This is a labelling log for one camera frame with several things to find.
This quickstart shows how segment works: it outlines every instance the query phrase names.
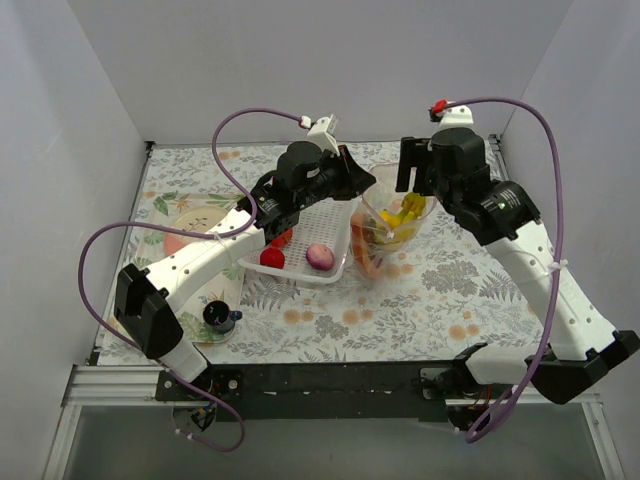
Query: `red ball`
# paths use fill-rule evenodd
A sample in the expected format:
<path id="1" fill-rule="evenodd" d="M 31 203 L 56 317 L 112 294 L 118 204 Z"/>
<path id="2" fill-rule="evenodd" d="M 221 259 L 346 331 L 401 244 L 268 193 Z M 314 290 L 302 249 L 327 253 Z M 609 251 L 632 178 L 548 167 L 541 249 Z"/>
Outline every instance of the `red ball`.
<path id="1" fill-rule="evenodd" d="M 271 268 L 284 268 L 284 253 L 277 248 L 267 248 L 260 254 L 260 265 Z"/>

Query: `carrot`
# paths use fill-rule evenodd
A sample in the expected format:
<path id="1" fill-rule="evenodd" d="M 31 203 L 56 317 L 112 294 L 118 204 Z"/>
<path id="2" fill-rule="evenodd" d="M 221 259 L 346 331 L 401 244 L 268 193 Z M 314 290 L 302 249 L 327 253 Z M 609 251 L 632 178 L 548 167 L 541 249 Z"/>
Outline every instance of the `carrot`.
<path id="1" fill-rule="evenodd" d="M 369 243 L 365 239 L 365 225 L 367 216 L 364 213 L 354 213 L 351 216 L 351 249 L 360 271 L 368 278 L 378 278 L 382 269 L 380 262 L 374 263 L 369 251 Z"/>

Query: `gray wall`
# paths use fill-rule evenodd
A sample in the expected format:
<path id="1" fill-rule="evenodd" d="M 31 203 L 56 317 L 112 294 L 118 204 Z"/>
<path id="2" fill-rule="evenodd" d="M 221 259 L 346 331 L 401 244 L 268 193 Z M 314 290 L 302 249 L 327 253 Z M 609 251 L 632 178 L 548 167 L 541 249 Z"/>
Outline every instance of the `gray wall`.
<path id="1" fill-rule="evenodd" d="M 524 93 L 557 135 L 565 185 L 566 258 L 619 328 L 640 331 L 640 2 L 574 2 Z M 516 113 L 504 134 L 512 177 L 554 224 L 549 148 Z M 640 477 L 640 355 L 601 383 L 605 413 L 629 478 Z"/>
<path id="2" fill-rule="evenodd" d="M 127 217 L 144 144 L 64 0 L 0 1 L 0 478 L 39 478 L 96 323 L 86 238 Z M 90 259 L 104 308 L 122 232 Z"/>
<path id="3" fill-rule="evenodd" d="M 334 112 L 343 140 L 424 135 L 437 99 L 519 98 L 571 0 L 69 3 L 142 137 L 203 143 L 249 106 Z M 479 130 L 502 132 L 510 115 L 488 107 Z M 299 135 L 251 118 L 222 141 Z"/>

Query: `tabletop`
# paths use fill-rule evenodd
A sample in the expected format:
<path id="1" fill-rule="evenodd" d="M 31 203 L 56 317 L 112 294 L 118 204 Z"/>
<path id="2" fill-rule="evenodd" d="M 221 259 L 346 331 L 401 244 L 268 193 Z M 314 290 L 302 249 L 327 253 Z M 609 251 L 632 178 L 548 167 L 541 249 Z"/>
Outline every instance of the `tabletop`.
<path id="1" fill-rule="evenodd" d="M 398 142 L 348 147 L 365 169 L 398 160 Z M 232 174 L 251 186 L 285 149 L 249 145 L 219 151 Z M 488 143 L 486 153 L 492 174 L 499 176 Z M 209 148 L 155 148 L 135 220 L 169 218 L 172 211 L 181 212 L 200 197 L 210 204 L 232 203 L 237 193 L 216 168 Z M 158 260 L 141 258 L 139 252 L 160 240 L 133 229 L 124 264 Z M 389 258 L 383 278 L 373 286 L 360 281 L 354 266 L 336 283 L 315 287 L 243 272 L 237 266 L 224 281 L 238 284 L 237 289 L 227 288 L 235 297 L 225 301 L 238 307 L 244 318 L 225 343 L 199 345 L 212 363 L 448 360 L 477 342 L 535 344 L 541 331 L 500 264 L 440 206 L 404 251 Z M 200 299 L 204 300 L 194 300 L 191 308 L 204 308 L 210 298 L 205 292 Z M 109 333 L 99 350 L 98 365 L 149 363 Z"/>

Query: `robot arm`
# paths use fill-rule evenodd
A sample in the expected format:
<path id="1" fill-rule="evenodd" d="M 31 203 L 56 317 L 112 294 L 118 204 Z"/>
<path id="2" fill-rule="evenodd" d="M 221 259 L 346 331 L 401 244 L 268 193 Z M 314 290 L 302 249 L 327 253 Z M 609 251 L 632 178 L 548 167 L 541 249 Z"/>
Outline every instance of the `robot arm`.
<path id="1" fill-rule="evenodd" d="M 202 285 L 245 255 L 260 250 L 298 223 L 300 212 L 332 198 L 351 200 L 375 183 L 331 136 L 333 117 L 311 126 L 309 141 L 294 142 L 251 191 L 258 211 L 253 225 L 233 237 L 191 243 L 174 255 L 139 270 L 130 264 L 118 274 L 115 317 L 144 354 L 160 360 L 182 379 L 209 390 L 210 365 L 184 336 L 176 313 Z M 209 234 L 237 229 L 251 219 L 247 198 L 238 202 Z M 220 325 L 228 308 L 205 321 Z"/>
<path id="2" fill-rule="evenodd" d="M 568 269 L 554 264 L 540 212 L 522 187 L 490 178 L 484 141 L 471 130 L 469 108 L 447 109 L 445 102 L 432 109 L 431 119 L 439 128 L 430 140 L 402 140 L 396 190 L 408 190 L 415 168 L 413 191 L 438 198 L 456 223 L 500 262 L 543 323 L 551 273 L 562 268 L 549 350 L 532 383 L 549 400 L 566 403 L 637 351 L 640 339 L 635 332 L 618 331 Z M 478 344 L 456 357 L 440 378 L 463 388 L 517 384 L 534 352 Z"/>

